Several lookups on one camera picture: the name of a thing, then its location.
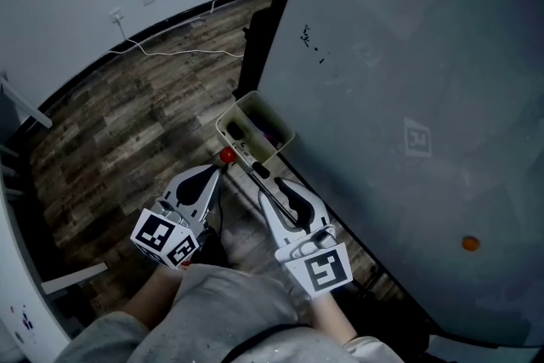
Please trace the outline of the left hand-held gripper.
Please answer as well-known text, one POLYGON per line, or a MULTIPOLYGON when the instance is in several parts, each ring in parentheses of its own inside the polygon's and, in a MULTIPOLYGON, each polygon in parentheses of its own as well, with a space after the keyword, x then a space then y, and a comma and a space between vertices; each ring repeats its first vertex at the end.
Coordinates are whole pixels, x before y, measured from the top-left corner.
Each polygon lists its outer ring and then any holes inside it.
POLYGON ((220 185, 221 170, 214 164, 179 173, 151 209, 141 212, 131 241, 157 263, 181 269, 201 248, 220 185))

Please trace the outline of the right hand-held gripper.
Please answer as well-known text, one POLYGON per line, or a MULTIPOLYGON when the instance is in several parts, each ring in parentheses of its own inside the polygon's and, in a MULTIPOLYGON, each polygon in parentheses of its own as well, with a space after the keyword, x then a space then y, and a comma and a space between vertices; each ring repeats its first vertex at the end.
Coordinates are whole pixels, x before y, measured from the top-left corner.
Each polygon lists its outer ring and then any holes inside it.
POLYGON ((288 226, 274 199, 259 191, 259 205, 279 247, 276 260, 310 299, 350 283, 353 275, 347 248, 336 239, 336 228, 329 224, 325 203, 298 182, 280 177, 275 182, 289 207, 297 213, 297 228, 288 226))

